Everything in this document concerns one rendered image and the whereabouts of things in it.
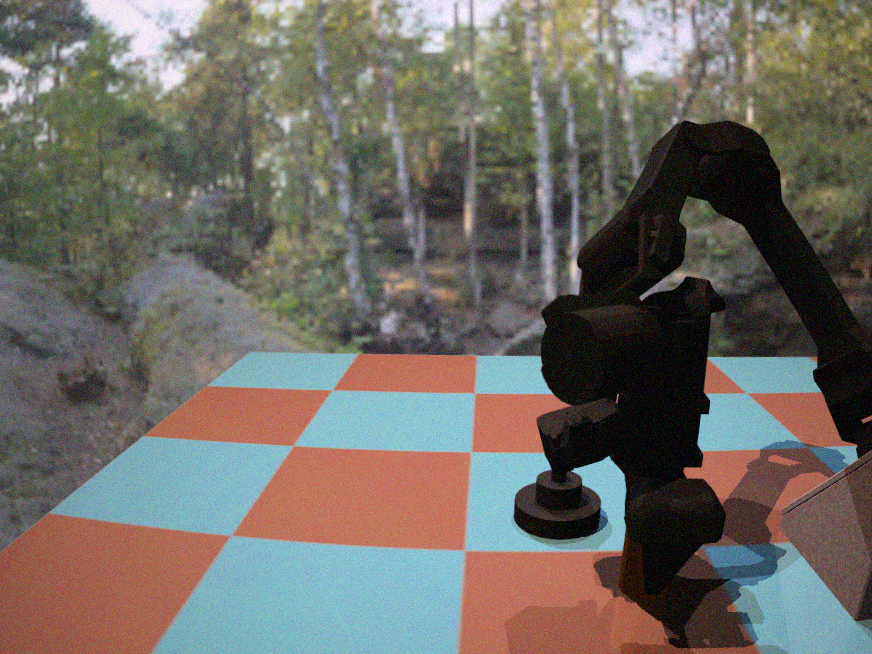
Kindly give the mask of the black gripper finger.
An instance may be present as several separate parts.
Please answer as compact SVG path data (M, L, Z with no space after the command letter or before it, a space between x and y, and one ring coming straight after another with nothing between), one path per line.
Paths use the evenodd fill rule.
M634 540L632 540L634 541ZM638 543L634 541L635 543ZM659 595L696 551L708 543L638 543L643 551L644 589Z
M615 454L615 448L614 448L614 453L610 456L610 459L612 459L612 460L614 459L614 454ZM641 478L651 478L649 472L636 471L635 467L628 467L625 465L617 465L615 462L614 462L614 464L618 468L620 468L620 470L625 474L624 479L625 479L626 490L632 484L634 484L636 481L638 481Z

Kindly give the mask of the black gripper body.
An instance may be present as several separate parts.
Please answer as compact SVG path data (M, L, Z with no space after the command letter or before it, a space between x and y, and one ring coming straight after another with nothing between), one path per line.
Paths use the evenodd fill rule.
M625 466L649 472L625 495L629 538L638 543L717 543L726 513L704 479L686 479L684 468L701 467L701 414L710 400L705 381L690 387L647 384L623 393L633 413L635 452Z

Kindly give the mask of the orange knob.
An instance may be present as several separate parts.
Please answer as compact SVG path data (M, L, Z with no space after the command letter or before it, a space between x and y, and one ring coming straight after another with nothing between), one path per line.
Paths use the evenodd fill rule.
M632 541L625 529L624 547L618 586L626 596L638 600L653 600L664 595L667 586L659 595L647 595L644 589L642 545Z

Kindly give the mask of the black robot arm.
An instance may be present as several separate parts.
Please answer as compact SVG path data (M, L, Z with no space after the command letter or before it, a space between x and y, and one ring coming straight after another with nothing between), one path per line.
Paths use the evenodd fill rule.
M765 140L744 125L676 123L652 146L620 213L579 251L579 294L541 311L542 374L571 406L536 419L554 473L635 452L625 392L706 379L711 313L726 303L709 280L640 296L683 262L689 197L743 225L817 347L814 381L842 441L872 450L872 330L857 322L781 198ZM617 395L618 396L618 403Z

